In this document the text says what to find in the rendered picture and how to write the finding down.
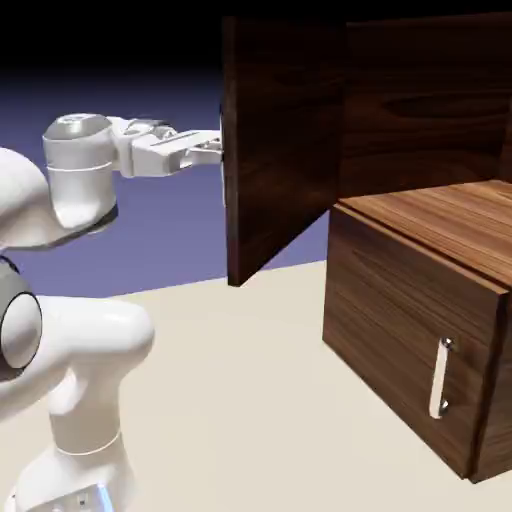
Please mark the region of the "dark wood cabinet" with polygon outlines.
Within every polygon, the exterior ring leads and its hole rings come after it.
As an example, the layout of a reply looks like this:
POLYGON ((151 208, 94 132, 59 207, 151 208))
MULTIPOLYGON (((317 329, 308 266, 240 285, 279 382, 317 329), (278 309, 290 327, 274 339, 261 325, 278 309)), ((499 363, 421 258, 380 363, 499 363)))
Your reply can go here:
POLYGON ((332 209, 512 290, 512 3, 347 31, 332 209))

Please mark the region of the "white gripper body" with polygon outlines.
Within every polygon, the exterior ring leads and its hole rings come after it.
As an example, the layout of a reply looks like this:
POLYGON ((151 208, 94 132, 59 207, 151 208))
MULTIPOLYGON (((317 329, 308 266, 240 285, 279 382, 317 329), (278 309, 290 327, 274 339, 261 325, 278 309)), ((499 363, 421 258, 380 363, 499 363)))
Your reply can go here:
POLYGON ((198 130, 154 130, 135 138, 131 143, 129 176, 164 177, 176 173, 193 144, 199 141, 199 135, 198 130))

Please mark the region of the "dark wood cabinet door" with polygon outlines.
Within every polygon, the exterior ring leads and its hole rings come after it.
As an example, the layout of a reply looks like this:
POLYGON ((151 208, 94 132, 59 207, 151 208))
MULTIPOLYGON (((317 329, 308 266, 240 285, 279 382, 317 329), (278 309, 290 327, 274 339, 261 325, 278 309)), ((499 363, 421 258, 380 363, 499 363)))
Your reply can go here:
POLYGON ((335 201, 346 30, 227 16, 222 42, 227 274, 238 287, 335 201))
POLYGON ((324 342, 459 477, 512 471, 512 290, 355 211, 329 220, 324 342), (443 417, 428 403, 450 337, 443 417))

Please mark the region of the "thin silver door handle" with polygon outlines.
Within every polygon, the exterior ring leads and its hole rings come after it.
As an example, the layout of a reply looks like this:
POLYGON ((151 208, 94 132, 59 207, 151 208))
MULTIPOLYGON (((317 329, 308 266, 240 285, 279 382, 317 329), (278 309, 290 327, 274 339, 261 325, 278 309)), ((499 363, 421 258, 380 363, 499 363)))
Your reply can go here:
POLYGON ((221 173, 221 192, 222 192, 222 203, 224 209, 226 209, 226 184, 225 184, 225 171, 224 171, 224 130, 223 130, 223 104, 219 104, 219 140, 220 140, 220 173, 221 173))

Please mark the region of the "dark wood closed cabinet door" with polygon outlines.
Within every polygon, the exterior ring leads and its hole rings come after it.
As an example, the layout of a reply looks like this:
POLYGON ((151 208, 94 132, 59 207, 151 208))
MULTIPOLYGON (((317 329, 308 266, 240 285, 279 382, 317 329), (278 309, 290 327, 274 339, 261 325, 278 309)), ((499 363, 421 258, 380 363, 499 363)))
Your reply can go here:
POLYGON ((459 477, 512 471, 512 290, 355 211, 329 220, 324 342, 459 477), (443 417, 428 403, 450 337, 443 417))

